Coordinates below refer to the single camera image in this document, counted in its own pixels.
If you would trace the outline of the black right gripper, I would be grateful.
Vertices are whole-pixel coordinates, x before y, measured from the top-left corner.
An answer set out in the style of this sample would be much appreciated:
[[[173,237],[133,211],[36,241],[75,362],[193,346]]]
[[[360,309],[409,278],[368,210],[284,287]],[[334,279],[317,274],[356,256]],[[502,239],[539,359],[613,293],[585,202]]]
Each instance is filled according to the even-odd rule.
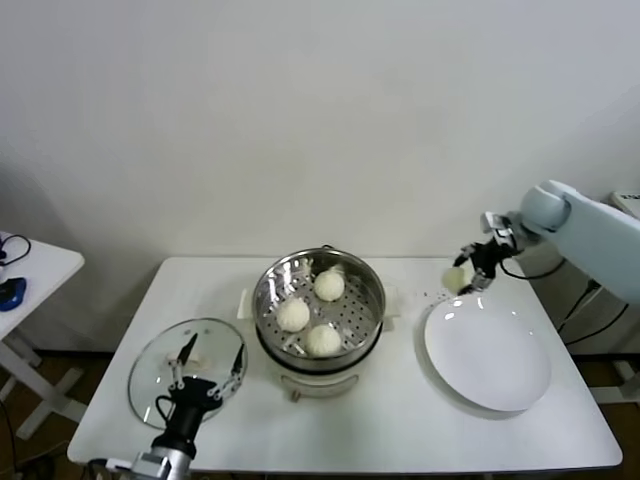
[[[453,265],[462,266],[471,259],[475,272],[464,273],[458,295],[483,292],[492,284],[496,267],[510,257],[510,245],[491,239],[487,243],[473,242],[461,248]]]

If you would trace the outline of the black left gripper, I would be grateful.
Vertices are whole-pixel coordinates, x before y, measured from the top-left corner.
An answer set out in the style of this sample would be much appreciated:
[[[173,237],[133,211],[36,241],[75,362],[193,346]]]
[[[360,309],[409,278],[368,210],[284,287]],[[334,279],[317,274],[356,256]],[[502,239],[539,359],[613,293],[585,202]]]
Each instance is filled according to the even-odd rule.
[[[155,399],[155,407],[165,429],[153,442],[153,447],[174,450],[195,450],[195,438],[206,414],[221,408],[221,398],[230,398],[240,388],[244,378],[245,344],[238,349],[227,378],[217,384],[200,378],[183,380],[183,368],[195,346],[194,333],[174,359],[168,361],[172,382],[168,395]]]

